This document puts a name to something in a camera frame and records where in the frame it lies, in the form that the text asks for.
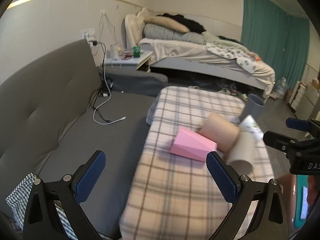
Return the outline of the green soda bottle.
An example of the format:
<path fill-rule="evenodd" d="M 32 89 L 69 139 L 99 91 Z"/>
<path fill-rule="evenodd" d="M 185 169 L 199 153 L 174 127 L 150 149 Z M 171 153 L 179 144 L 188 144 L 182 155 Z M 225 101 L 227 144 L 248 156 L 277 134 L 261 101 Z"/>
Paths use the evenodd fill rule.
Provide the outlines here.
<path fill-rule="evenodd" d="M 140 47 L 139 46 L 134 46 L 132 48 L 132 55 L 134 58 L 139 58 L 140 57 L 140 54 L 141 54 L 141 51 L 140 51 Z"/>

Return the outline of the patterned white blanket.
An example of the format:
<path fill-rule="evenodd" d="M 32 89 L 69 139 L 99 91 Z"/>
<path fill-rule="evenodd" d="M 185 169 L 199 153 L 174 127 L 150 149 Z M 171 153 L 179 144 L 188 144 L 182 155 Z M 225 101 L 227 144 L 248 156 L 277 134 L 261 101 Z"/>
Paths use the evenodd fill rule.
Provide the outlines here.
<path fill-rule="evenodd" d="M 232 41 L 217 40 L 215 42 L 207 42 L 206 50 L 224 59 L 235 60 L 236 64 L 246 72 L 249 72 L 249 74 L 253 74 L 257 69 L 258 63 L 262 63 L 262 59 L 258 54 Z"/>

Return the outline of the striped pillow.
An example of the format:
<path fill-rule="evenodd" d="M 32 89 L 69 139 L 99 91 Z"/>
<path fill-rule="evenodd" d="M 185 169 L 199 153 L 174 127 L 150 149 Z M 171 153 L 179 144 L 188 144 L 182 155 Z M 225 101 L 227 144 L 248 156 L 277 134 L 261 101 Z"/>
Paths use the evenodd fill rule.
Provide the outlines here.
<path fill-rule="evenodd" d="M 205 44 L 204 36 L 202 34 L 194 32 L 179 33 L 172 29 L 153 23 L 147 23 L 145 25 L 143 29 L 143 35 L 145 38 L 154 40 L 182 41 L 194 44 Z"/>

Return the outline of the brown cork-bottom cup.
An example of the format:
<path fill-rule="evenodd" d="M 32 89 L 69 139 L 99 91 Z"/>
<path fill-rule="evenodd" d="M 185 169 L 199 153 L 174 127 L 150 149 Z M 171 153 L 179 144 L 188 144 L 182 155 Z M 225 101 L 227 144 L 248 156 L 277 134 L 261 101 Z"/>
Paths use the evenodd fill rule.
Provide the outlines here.
<path fill-rule="evenodd" d="M 211 112 L 199 134 L 217 144 L 218 150 L 227 154 L 236 143 L 240 129 L 216 112 Z"/>

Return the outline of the teal chair cushion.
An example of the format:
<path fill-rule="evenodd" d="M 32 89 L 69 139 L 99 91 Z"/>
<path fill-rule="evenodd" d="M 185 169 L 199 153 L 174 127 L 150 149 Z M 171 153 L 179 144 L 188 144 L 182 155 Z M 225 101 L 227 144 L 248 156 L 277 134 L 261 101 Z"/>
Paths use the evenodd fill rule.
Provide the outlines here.
<path fill-rule="evenodd" d="M 301 228 L 307 218 L 309 205 L 308 196 L 308 176 L 297 175 L 296 179 L 296 209 L 293 226 L 295 229 Z"/>

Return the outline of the brown chair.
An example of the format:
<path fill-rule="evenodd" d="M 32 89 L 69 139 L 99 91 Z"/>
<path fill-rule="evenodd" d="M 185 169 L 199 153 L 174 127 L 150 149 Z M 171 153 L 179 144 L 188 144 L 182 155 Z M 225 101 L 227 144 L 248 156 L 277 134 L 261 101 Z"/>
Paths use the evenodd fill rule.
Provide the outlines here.
<path fill-rule="evenodd" d="M 280 184 L 284 205 L 287 214 L 287 222 L 289 227 L 289 234 L 293 234 L 297 230 L 294 227 L 294 219 L 296 214 L 296 200 L 297 200 L 297 176 L 287 173 L 279 177 L 278 182 Z"/>

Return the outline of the wall power outlet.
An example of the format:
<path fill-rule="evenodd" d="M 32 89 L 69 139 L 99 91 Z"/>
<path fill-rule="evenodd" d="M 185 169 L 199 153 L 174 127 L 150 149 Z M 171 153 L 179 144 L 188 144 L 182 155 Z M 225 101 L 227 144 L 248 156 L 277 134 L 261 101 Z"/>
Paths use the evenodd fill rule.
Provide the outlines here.
<path fill-rule="evenodd" d="M 86 39 L 88 41 L 95 40 L 95 29 L 88 28 L 80 30 L 81 39 Z"/>

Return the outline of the pink faceted cup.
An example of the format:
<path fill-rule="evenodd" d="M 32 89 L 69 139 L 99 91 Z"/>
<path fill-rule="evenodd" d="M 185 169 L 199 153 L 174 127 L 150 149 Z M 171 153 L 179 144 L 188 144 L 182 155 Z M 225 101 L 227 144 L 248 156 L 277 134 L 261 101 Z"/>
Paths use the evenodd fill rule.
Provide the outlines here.
<path fill-rule="evenodd" d="M 169 152 L 180 157 L 205 162 L 207 154 L 216 150 L 217 143 L 181 126 Z"/>

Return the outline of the checked green white cloth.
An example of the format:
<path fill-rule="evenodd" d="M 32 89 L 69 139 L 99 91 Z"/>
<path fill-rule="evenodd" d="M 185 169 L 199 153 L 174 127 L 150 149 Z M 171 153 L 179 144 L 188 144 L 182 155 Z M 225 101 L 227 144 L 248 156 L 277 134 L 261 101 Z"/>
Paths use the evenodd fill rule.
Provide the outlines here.
<path fill-rule="evenodd" d="M 38 179 L 38 177 L 35 174 L 29 173 L 5 198 L 6 203 L 13 212 L 14 221 L 21 230 L 23 230 L 24 216 L 30 192 L 36 179 Z M 67 236 L 70 239 L 78 239 L 66 217 L 66 214 L 64 213 L 64 210 L 58 205 L 55 206 Z"/>

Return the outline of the white jar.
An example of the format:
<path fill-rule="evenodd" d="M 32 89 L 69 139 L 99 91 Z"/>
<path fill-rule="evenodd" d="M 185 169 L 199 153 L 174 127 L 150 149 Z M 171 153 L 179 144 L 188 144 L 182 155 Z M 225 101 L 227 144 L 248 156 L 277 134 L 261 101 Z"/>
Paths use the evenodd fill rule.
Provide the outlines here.
<path fill-rule="evenodd" d="M 110 45 L 110 55 L 111 58 L 116 60 L 119 57 L 118 45 L 112 44 Z"/>

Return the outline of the plain white paper cup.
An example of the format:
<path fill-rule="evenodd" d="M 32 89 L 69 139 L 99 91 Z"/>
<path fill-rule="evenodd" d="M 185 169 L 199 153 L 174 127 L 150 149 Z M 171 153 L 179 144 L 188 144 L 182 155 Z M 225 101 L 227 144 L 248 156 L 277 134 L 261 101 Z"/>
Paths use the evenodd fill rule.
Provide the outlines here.
<path fill-rule="evenodd" d="M 253 172 L 255 139 L 251 133 L 241 132 L 229 151 L 226 163 L 239 175 L 250 175 Z"/>

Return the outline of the grey sofa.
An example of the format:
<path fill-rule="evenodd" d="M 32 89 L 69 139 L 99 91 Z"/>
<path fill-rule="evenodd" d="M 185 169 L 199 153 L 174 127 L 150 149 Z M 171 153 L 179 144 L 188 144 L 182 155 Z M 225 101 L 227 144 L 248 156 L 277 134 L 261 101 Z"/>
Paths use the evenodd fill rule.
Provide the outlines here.
<path fill-rule="evenodd" d="M 82 209 L 106 237 L 119 222 L 149 126 L 147 112 L 165 75 L 95 66 L 87 42 L 61 47 L 1 84 L 1 214 L 29 173 L 45 182 L 72 174 L 101 150 L 106 166 Z"/>

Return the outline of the white bedside table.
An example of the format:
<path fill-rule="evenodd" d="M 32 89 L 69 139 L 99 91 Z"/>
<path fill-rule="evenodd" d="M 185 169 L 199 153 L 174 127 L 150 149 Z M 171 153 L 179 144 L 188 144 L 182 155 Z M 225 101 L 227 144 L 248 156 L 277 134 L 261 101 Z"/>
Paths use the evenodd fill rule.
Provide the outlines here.
<path fill-rule="evenodd" d="M 104 65 L 119 69 L 141 70 L 150 72 L 150 59 L 152 51 L 143 51 L 140 57 L 120 57 L 118 59 L 106 59 Z"/>

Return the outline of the bed with beige sheets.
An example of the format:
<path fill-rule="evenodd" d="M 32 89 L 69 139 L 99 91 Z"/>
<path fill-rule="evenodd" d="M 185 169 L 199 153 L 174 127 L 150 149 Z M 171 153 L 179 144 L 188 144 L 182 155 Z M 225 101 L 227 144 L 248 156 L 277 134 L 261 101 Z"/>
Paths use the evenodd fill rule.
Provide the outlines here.
<path fill-rule="evenodd" d="M 205 44 L 145 38 L 143 29 L 148 23 L 145 20 L 151 17 L 154 15 L 143 8 L 135 15 L 126 15 L 124 22 L 127 47 L 132 49 L 134 46 L 139 46 L 144 50 L 152 51 L 150 63 L 153 67 L 189 71 L 236 81 L 262 90 L 264 98 L 268 98 L 271 94 L 276 74 L 264 61 L 258 63 L 253 74 L 249 74 L 237 65 L 235 60 L 224 59 L 206 50 L 207 42 L 217 40 L 239 42 L 223 36 L 215 36 L 204 29 L 195 30 L 194 27 L 199 26 L 197 22 L 189 27 L 181 21 L 177 22 L 188 27 L 190 32 L 202 34 Z"/>

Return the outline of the beige pillow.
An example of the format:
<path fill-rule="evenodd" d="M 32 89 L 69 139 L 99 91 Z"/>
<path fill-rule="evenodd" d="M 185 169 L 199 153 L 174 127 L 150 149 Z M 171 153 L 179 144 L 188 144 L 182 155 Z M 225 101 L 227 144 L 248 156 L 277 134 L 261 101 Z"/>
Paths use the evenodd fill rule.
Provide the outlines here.
<path fill-rule="evenodd" d="M 185 25 L 173 20 L 172 18 L 164 17 L 164 16 L 154 16 L 145 20 L 145 22 L 161 25 L 163 27 L 169 28 L 179 33 L 188 33 L 190 32 L 189 28 Z"/>

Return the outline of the green curtain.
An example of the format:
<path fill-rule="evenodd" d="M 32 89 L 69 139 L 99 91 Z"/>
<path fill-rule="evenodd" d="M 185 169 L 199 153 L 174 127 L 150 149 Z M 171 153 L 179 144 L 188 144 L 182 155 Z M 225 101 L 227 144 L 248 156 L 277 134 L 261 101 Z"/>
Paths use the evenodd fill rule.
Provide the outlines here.
<path fill-rule="evenodd" d="M 308 59 L 310 23 L 287 14 L 270 0 L 244 0 L 241 43 L 271 66 L 276 80 L 293 88 Z"/>

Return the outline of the grey waste bin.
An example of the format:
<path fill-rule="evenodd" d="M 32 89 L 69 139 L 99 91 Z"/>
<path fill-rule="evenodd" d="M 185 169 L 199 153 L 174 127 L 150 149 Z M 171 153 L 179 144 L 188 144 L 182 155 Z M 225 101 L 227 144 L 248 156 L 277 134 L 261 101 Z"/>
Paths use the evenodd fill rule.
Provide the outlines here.
<path fill-rule="evenodd" d="M 239 117 L 239 120 L 244 120 L 244 118 L 248 115 L 251 115 L 254 120 L 257 120 L 263 109 L 264 101 L 255 94 L 249 94 L 248 100 L 245 104 L 242 114 Z"/>

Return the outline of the white cup with green leaves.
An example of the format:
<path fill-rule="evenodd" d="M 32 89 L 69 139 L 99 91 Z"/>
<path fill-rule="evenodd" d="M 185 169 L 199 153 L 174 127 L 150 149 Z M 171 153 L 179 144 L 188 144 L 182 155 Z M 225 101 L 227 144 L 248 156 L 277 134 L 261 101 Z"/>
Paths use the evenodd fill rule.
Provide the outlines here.
<path fill-rule="evenodd" d="M 256 141 L 261 141 L 263 139 L 263 132 L 253 116 L 248 115 L 240 122 L 238 128 L 242 132 L 247 132 L 253 135 Z"/>

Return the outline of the large water bottle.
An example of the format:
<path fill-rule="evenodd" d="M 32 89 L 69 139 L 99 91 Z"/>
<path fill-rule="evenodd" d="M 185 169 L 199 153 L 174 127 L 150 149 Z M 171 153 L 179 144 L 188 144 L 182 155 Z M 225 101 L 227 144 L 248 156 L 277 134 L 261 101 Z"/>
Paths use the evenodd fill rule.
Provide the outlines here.
<path fill-rule="evenodd" d="M 287 91 L 287 80 L 282 77 L 277 81 L 276 84 L 276 94 L 279 99 L 283 99 Z"/>

